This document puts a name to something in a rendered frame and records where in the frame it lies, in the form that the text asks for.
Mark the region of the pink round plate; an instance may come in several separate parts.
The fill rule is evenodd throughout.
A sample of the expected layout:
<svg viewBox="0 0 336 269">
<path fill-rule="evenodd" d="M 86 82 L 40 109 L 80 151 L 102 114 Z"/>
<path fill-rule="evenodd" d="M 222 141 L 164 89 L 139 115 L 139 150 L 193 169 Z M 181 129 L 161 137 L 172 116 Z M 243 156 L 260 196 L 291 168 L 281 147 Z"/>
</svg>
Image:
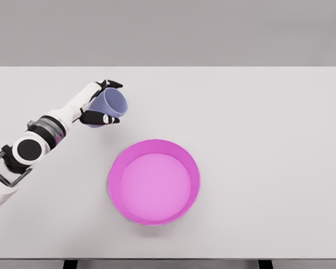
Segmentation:
<svg viewBox="0 0 336 269">
<path fill-rule="evenodd" d="M 161 226 L 193 207 L 200 191 L 200 171 L 193 156 L 180 145 L 145 140 L 120 153 L 107 186 L 113 205 L 125 218 Z"/>
</svg>

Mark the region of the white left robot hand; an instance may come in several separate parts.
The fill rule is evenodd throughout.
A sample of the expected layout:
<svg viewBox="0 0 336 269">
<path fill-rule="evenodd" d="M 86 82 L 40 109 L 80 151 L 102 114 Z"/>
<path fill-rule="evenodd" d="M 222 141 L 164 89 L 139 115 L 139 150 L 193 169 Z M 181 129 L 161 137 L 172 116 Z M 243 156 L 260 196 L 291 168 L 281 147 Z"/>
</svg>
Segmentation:
<svg viewBox="0 0 336 269">
<path fill-rule="evenodd" d="M 85 114 L 92 101 L 107 88 L 115 88 L 119 90 L 122 87 L 122 84 L 112 80 L 103 80 L 99 82 L 93 82 L 87 85 L 69 102 L 69 106 L 74 109 L 73 121 L 75 122 L 78 120 L 82 124 L 85 124 L 83 121 L 83 115 Z"/>
</svg>

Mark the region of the lavender blue cup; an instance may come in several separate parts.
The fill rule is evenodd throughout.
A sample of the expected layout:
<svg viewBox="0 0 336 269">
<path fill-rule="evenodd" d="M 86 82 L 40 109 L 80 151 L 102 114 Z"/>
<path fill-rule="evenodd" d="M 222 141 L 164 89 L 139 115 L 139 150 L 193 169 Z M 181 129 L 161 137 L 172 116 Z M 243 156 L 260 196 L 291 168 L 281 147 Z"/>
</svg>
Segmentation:
<svg viewBox="0 0 336 269">
<path fill-rule="evenodd" d="M 107 88 L 89 105 L 83 121 L 91 127 L 119 123 L 119 118 L 127 110 L 128 104 L 124 95 L 115 88 Z"/>
</svg>

